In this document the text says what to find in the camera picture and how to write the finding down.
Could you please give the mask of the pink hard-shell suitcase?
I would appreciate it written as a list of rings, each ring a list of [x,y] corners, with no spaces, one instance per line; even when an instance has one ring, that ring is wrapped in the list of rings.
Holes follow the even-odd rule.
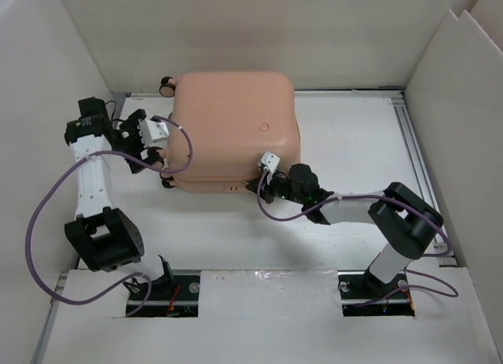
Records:
[[[279,157],[280,171],[300,161],[294,86],[278,72],[184,74],[171,120],[166,161],[176,172],[168,183],[186,192],[243,192],[259,178],[264,152]]]

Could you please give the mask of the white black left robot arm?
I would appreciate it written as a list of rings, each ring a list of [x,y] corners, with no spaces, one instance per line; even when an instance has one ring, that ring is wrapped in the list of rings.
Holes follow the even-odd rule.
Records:
[[[103,100],[88,97],[78,106],[80,116],[67,124],[64,134],[79,164],[75,218],[65,224],[64,233],[90,270],[111,272],[140,262],[145,247],[139,229],[115,205],[110,152],[119,152],[134,174],[145,166],[160,168],[157,144],[169,131],[165,122],[148,119],[142,109],[114,127]]]

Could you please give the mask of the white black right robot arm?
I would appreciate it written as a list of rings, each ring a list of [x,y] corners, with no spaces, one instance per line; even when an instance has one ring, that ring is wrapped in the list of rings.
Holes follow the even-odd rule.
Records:
[[[397,275],[420,259],[443,225],[442,216],[401,182],[367,194],[340,194],[319,186],[317,175],[306,164],[294,164],[286,172],[261,165],[260,176],[246,185],[256,195],[259,209],[269,219],[289,222],[301,217],[318,225],[356,222],[377,227],[387,244],[357,281],[366,299],[390,296]],[[264,204],[280,198],[301,206],[290,217],[271,215]]]

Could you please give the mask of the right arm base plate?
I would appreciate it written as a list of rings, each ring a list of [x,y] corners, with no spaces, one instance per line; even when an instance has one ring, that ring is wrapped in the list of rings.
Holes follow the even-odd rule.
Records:
[[[389,284],[363,270],[343,270],[337,276],[344,317],[415,316],[410,294],[400,289],[408,285],[403,271]]]

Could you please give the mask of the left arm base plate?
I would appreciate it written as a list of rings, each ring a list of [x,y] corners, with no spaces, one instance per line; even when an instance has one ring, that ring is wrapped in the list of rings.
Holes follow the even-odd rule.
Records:
[[[126,315],[132,318],[197,318],[200,295],[199,271],[175,271],[174,285],[154,281],[154,287],[141,309],[132,314],[145,298],[147,285],[135,279],[126,286],[129,295]]]

